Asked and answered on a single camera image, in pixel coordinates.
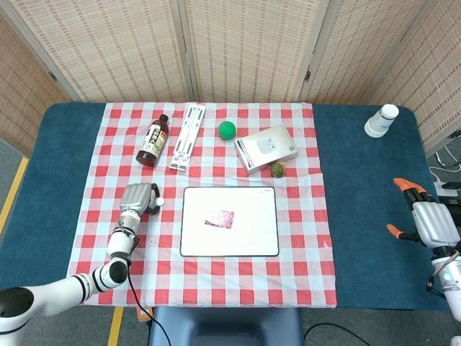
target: bottle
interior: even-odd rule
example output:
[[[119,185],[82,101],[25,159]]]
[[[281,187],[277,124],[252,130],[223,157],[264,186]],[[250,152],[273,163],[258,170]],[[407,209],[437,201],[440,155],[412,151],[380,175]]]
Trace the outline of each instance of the bottle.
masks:
[[[398,108],[394,105],[384,105],[365,123],[365,132],[370,137],[383,137],[390,124],[397,118]]]
[[[144,166],[153,167],[168,136],[168,117],[162,114],[155,120],[144,138],[144,144],[136,155],[136,161]]]

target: brown bottle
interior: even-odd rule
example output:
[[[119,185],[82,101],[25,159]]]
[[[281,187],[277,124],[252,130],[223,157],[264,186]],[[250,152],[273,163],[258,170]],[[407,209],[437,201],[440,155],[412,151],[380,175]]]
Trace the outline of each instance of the brown bottle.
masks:
[[[162,114],[149,126],[144,144],[136,155],[136,160],[145,166],[153,167],[168,136],[168,117]]]

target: red and white checkered tablecloth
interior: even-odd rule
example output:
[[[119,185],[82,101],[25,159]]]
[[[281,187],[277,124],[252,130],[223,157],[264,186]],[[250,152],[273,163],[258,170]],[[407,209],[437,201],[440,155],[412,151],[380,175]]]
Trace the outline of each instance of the red and white checkered tablecloth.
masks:
[[[206,104],[205,119],[187,172],[168,168],[188,104],[107,104],[81,203],[68,275],[108,261],[106,246],[128,184],[155,182],[165,198],[157,216],[143,216],[133,252],[133,285],[145,306],[336,306],[335,275],[312,105]],[[148,126],[169,116],[170,135],[156,168],[135,156]],[[218,136],[232,121],[244,137],[283,123],[300,149],[286,162],[286,177],[264,169],[248,176],[233,141]],[[182,198],[187,186],[274,186],[280,253],[276,257],[182,257]],[[126,306],[127,283],[87,304]]]

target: orange fingertip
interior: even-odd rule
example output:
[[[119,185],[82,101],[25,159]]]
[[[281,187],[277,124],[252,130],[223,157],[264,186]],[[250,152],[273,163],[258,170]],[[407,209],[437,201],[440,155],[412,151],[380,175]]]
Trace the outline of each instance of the orange fingertip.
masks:
[[[425,189],[421,185],[413,183],[413,186],[418,190],[419,193],[426,192]]]
[[[399,230],[397,227],[394,225],[391,225],[390,223],[387,225],[388,231],[397,239],[400,239],[400,235],[402,234],[402,231]]]
[[[411,188],[411,182],[404,178],[394,178],[394,183],[398,186],[400,191],[406,191]]]

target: black cable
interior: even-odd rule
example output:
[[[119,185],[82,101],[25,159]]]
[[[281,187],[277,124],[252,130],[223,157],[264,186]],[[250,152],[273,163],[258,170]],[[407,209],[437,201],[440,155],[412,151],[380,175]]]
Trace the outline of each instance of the black cable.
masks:
[[[328,322],[322,322],[322,323],[314,324],[314,325],[313,325],[311,328],[309,328],[309,329],[307,330],[307,332],[304,334],[304,340],[305,340],[305,338],[308,336],[309,332],[310,332],[312,329],[314,329],[314,328],[316,328],[316,327],[318,327],[318,326],[333,326],[333,327],[338,327],[338,328],[343,329],[343,330],[345,330],[346,332],[348,332],[348,333],[354,335],[357,339],[359,339],[360,341],[362,341],[364,344],[366,344],[366,345],[368,345],[368,346],[371,346],[368,342],[366,342],[366,341],[363,340],[360,336],[358,336],[357,334],[351,332],[351,331],[348,330],[347,328],[344,328],[343,326],[340,326],[339,324],[328,323]]]
[[[149,319],[147,322],[147,328],[149,328],[149,334],[147,335],[147,346],[149,346],[150,341],[151,341],[151,329],[152,329],[152,320]]]
[[[135,289],[134,289],[134,287],[133,287],[133,283],[131,282],[130,266],[128,266],[128,282],[129,282],[129,284],[130,284],[131,290],[133,291],[133,294],[135,295],[135,300],[136,300],[137,305],[139,306],[139,309],[141,309],[142,311],[144,311],[144,314],[146,314],[147,316],[149,316],[149,317],[151,318],[152,322],[154,322],[155,324],[157,324],[157,325],[161,328],[162,332],[165,334],[166,340],[168,341],[168,345],[171,346],[170,338],[168,337],[168,334],[166,333],[164,326],[162,326],[162,325],[160,324],[159,321],[157,321],[156,319],[154,319],[153,316],[152,316],[151,314],[149,314],[149,313],[141,306],[141,304],[140,304],[140,302],[139,302],[139,299],[138,299],[138,296],[136,295],[136,291],[135,291]]]

